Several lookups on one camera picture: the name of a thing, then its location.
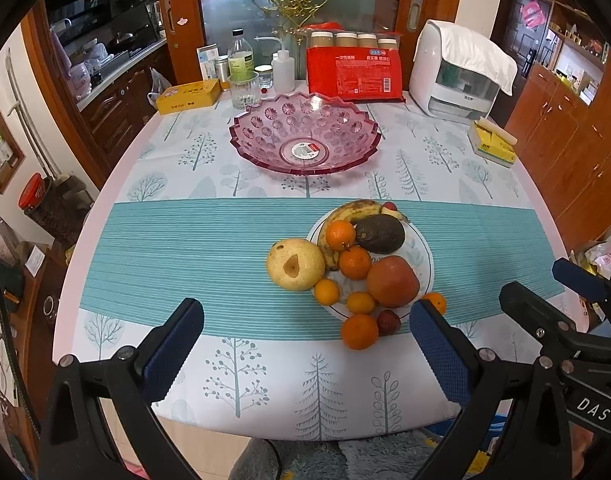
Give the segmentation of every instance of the glass fruit bowl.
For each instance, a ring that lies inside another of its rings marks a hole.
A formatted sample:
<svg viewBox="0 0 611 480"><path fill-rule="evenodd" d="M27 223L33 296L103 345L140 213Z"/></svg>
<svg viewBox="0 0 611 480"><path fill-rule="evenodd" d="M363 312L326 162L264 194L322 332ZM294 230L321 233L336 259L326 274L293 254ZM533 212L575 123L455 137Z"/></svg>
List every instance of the glass fruit bowl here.
<svg viewBox="0 0 611 480"><path fill-rule="evenodd" d="M320 94L277 95L234 119L239 155L279 173L349 170L377 152L378 124L352 103Z"/></svg>

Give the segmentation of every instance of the floor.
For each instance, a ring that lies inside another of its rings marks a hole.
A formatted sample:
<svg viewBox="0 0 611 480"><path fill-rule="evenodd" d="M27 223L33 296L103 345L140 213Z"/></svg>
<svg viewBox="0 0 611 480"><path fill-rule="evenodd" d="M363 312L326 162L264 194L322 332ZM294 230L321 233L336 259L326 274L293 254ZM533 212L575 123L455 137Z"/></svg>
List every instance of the floor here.
<svg viewBox="0 0 611 480"><path fill-rule="evenodd" d="M124 460L140 464L130 446L111 400L101 399L108 426ZM215 433L159 417L165 431L202 480L226 480L232 466L248 445L245 436Z"/></svg>

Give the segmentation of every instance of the avocado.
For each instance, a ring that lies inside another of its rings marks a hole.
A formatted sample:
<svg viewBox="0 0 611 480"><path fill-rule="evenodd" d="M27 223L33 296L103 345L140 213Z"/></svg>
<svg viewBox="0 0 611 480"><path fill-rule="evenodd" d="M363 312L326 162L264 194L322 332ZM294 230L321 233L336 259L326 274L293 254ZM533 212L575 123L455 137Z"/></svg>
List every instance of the avocado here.
<svg viewBox="0 0 611 480"><path fill-rule="evenodd" d="M357 243L377 254L394 253L405 241L405 229L400 221L389 215L373 215L355 225Z"/></svg>

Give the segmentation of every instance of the jar lid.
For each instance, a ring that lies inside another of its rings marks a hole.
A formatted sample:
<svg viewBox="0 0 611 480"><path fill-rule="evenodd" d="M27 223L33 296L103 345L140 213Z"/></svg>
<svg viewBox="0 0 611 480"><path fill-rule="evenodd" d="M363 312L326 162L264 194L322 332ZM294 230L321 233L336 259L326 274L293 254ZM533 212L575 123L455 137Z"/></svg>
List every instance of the jar lid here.
<svg viewBox="0 0 611 480"><path fill-rule="evenodd" d="M36 207L41 203L44 192L45 186L43 177L41 177L39 173L35 173L21 192L21 197L18 199L18 206L21 209Z"/></svg>

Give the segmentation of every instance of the banana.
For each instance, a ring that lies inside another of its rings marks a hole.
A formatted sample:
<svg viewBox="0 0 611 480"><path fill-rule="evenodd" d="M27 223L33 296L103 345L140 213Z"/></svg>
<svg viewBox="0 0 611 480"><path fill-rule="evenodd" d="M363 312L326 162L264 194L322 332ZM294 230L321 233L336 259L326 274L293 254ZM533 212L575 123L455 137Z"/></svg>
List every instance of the banana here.
<svg viewBox="0 0 611 480"><path fill-rule="evenodd" d="M396 218L397 220L401 220L402 222L406 222L406 224L410 223L407 216L399 211L394 211L393 209L388 209L386 207L381 208L382 215L390 215Z"/></svg>
<svg viewBox="0 0 611 480"><path fill-rule="evenodd" d="M348 202L345 205L335 209L330 216L328 216L321 226L319 232L319 238L317 245L323 253L325 259L325 267L328 270L338 270L337 260L339 254L334 251L325 240L325 232L328 226L336 220L347 220L349 222L357 222L362 218L366 218L372 215L378 215L381 212L381 204L374 200L354 200L354 202Z"/></svg>

